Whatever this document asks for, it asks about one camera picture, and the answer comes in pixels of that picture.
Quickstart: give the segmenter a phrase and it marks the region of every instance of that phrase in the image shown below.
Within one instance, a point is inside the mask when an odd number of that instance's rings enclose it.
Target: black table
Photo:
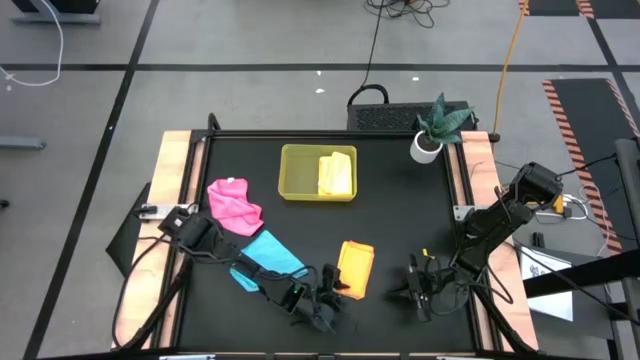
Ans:
[[[199,138],[203,133],[195,133]],[[430,323],[418,323],[415,310],[383,298],[397,286],[409,254],[430,254],[448,261],[453,240],[453,190],[448,154],[432,164],[409,155],[413,134],[328,132],[221,132],[207,140],[199,193],[209,213],[206,185],[218,178],[245,178],[249,201],[263,208],[269,230],[303,263],[321,268],[336,264],[343,241],[375,248],[366,297],[346,298],[349,314],[336,334],[308,325],[245,292],[225,266],[196,265],[182,291],[174,345],[217,352],[416,353],[469,352],[477,344],[475,312],[468,305]],[[290,202],[277,192],[284,144],[353,145],[358,150],[358,194],[349,203]],[[254,238],[226,232],[239,246]],[[450,307],[453,299],[443,296]]]

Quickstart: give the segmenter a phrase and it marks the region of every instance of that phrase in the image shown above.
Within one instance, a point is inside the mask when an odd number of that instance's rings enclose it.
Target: wooden table frame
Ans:
[[[493,191],[499,185],[493,154],[489,145],[486,132],[463,132],[462,149],[466,160],[466,174],[461,173],[460,162],[456,147],[449,145],[450,166],[453,175],[456,200],[458,205],[466,204],[463,176],[470,177],[473,202],[476,205],[490,205],[495,202],[496,195]],[[191,131],[167,131],[164,133],[158,160],[149,191],[147,202],[154,204],[177,204],[185,176],[188,152],[191,142]],[[196,199],[198,186],[198,174],[200,173],[201,160],[204,152],[204,141],[198,141],[193,148],[194,156],[192,169],[186,188],[185,203],[192,203]],[[140,237],[160,236],[157,229],[159,221],[143,223],[140,229]],[[136,244],[134,259],[152,244],[149,240],[139,240]],[[159,300],[163,284],[164,273],[169,255],[167,244],[158,244],[155,249],[140,261],[131,274],[129,284],[125,290],[120,313],[116,324],[116,336],[121,344],[130,339],[139,327],[144,323],[151,310]],[[178,257],[174,266],[174,275],[180,268],[181,258]],[[538,348],[531,313],[527,303],[520,267],[513,247],[502,244],[489,258],[489,264],[511,293],[514,303],[507,304],[500,297],[494,295],[494,302],[505,316],[511,326],[520,337],[534,349]],[[494,279],[490,280],[491,286],[501,291]],[[164,326],[159,335],[159,345],[168,347],[171,345],[173,325],[176,316],[176,296],[164,316]],[[486,310],[476,299],[474,302],[477,312],[478,330],[480,333],[480,346],[485,350],[497,350],[494,346],[492,327],[487,317]],[[506,340],[500,336],[497,340],[504,350],[511,350]]]

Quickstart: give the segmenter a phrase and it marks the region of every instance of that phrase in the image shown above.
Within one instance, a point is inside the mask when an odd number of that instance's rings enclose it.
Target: white paper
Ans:
[[[547,254],[527,249],[525,247],[520,248],[520,250],[531,255],[531,257],[547,265],[553,270],[558,271],[571,267],[571,263],[566,260],[561,260]],[[531,260],[526,255],[520,255],[520,269],[522,273],[522,280],[545,275],[551,272],[545,269],[540,264]],[[571,291],[553,295],[539,296],[527,300],[529,302],[529,308],[531,310],[555,316],[567,321],[573,321],[573,295]]]

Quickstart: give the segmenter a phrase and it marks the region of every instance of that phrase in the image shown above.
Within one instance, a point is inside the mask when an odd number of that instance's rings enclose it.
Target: yellow plastic basket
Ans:
[[[318,194],[318,163],[321,156],[337,151],[351,158],[350,195]],[[353,146],[286,144],[280,158],[278,192],[287,200],[295,201],[351,201],[358,191],[357,151]]]

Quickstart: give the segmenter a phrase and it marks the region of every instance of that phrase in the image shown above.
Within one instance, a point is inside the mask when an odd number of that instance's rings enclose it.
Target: potted plant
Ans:
[[[438,96],[433,104],[427,120],[423,120],[417,114],[419,131],[413,138],[409,153],[411,157],[420,164],[432,162],[440,150],[442,144],[453,144],[460,142],[460,137],[453,133],[471,115],[473,109],[462,109],[453,111],[447,116],[444,115],[444,93]]]

